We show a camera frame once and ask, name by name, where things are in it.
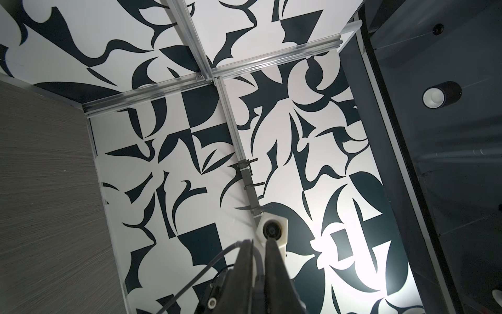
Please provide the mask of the dark usb cable pink charger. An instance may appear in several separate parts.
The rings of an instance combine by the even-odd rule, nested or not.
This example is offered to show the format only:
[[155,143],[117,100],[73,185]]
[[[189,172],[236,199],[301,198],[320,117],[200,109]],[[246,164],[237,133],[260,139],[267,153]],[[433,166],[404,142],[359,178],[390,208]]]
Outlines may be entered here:
[[165,305],[162,306],[160,310],[158,310],[156,313],[161,314],[166,312],[176,301],[190,288],[193,287],[195,283],[197,283],[214,265],[217,264],[217,262],[221,259],[223,259],[228,253],[232,252],[235,249],[240,249],[243,247],[245,244],[251,244],[252,245],[252,258],[255,261],[255,267],[256,267],[256,275],[261,276],[265,274],[264,271],[264,261],[261,256],[261,252],[253,246],[253,243],[251,240],[245,240],[245,241],[237,241],[235,243],[232,243],[225,249],[222,249],[221,252],[219,252],[207,265],[202,269],[193,279],[191,279],[182,289],[179,290],[178,293],[176,293]]

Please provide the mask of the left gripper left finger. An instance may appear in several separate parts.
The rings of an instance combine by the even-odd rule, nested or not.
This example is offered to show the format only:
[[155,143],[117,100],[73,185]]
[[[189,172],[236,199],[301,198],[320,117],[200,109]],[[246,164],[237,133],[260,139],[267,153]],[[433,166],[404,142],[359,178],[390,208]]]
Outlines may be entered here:
[[212,313],[241,313],[251,312],[252,284],[253,284],[253,251],[251,240],[244,240],[240,246],[234,268],[222,290]]

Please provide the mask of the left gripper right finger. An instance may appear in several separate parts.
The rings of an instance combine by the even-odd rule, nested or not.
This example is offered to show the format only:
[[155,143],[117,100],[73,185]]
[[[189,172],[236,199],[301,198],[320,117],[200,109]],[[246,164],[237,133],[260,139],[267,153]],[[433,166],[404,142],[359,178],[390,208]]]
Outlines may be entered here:
[[267,312],[307,313],[290,280],[277,241],[269,238],[265,244],[265,303]]

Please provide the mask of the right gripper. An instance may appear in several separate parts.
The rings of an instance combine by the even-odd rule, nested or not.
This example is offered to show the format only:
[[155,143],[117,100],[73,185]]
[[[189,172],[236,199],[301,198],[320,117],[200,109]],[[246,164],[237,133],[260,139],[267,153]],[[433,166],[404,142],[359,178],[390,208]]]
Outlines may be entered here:
[[195,314],[212,313],[224,290],[227,277],[233,271],[232,266],[226,266],[219,271],[211,280],[195,285],[193,287],[199,302],[197,303]]

